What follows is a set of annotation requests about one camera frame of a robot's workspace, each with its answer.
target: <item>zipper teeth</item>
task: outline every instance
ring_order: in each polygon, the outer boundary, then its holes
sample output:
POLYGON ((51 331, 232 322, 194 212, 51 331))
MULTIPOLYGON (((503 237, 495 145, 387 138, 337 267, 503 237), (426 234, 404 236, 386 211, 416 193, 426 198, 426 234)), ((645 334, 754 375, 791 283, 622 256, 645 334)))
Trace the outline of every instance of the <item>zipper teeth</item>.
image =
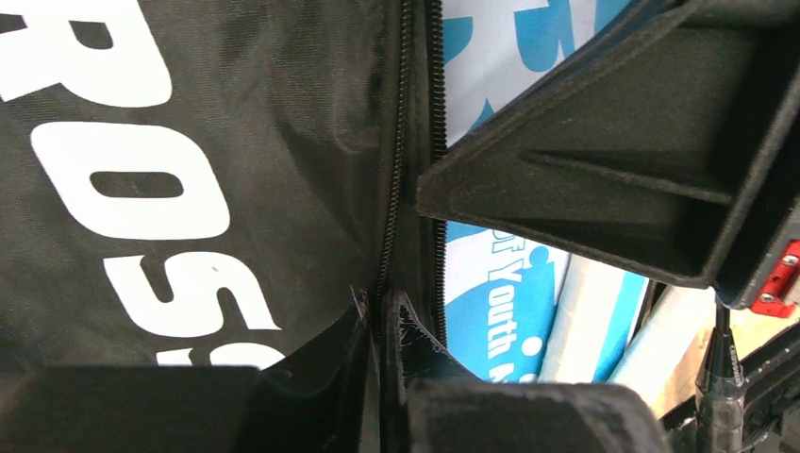
MULTIPOLYGON (((411 0, 402 0, 400 5, 400 61, 397 81, 396 129, 394 130, 394 152, 392 155, 392 175, 389 185, 389 207, 386 226, 383 231, 383 249, 378 266, 375 294, 381 299, 386 292, 389 271, 394 255, 394 235, 397 231, 397 216, 400 209, 400 192, 402 183, 403 152, 406 144, 406 126, 408 124, 408 67, 409 49, 411 45, 411 0)), ((375 323, 380 323, 380 316, 373 316, 375 323)), ((375 325, 375 337, 380 341, 380 328, 375 325)))
MULTIPOLYGON (((442 18, 442 1, 431 0, 428 14, 428 72, 430 92, 430 124, 432 161, 436 163, 447 152, 447 124, 445 117, 444 97, 444 21, 442 18)), ((434 239, 434 334, 437 340, 447 345, 446 323, 444 318, 444 264, 445 237, 447 223, 443 220, 433 221, 434 239)))

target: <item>black plastic part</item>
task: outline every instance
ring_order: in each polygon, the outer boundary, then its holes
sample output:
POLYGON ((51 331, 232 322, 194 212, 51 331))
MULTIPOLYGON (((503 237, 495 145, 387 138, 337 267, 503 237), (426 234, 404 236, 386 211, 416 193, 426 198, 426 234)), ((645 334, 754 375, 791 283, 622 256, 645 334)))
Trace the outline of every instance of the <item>black plastic part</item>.
POLYGON ((419 212, 716 277, 800 106, 800 0, 634 1, 419 179, 419 212))
POLYGON ((26 28, 23 16, 0 13, 0 35, 26 28))
POLYGON ((800 451, 800 405, 783 412, 780 431, 784 451, 800 451))
POLYGON ((664 290, 667 289, 667 285, 657 282, 655 280, 650 280, 647 283, 647 289, 644 292, 644 298, 642 299, 642 308, 639 310, 639 317, 636 319, 636 326, 633 329, 633 335, 639 333, 642 330, 642 327, 647 323, 650 319, 650 316, 653 314, 653 309, 656 307, 656 303, 661 295, 664 293, 664 290))
POLYGON ((356 452, 369 336, 353 307, 275 366, 52 368, 0 408, 0 450, 356 452))
POLYGON ((717 305, 717 321, 696 380, 697 453, 742 451, 744 378, 730 310, 717 305))
POLYGON ((790 241, 800 239, 800 121, 775 159, 714 284, 731 309, 750 307, 790 241))

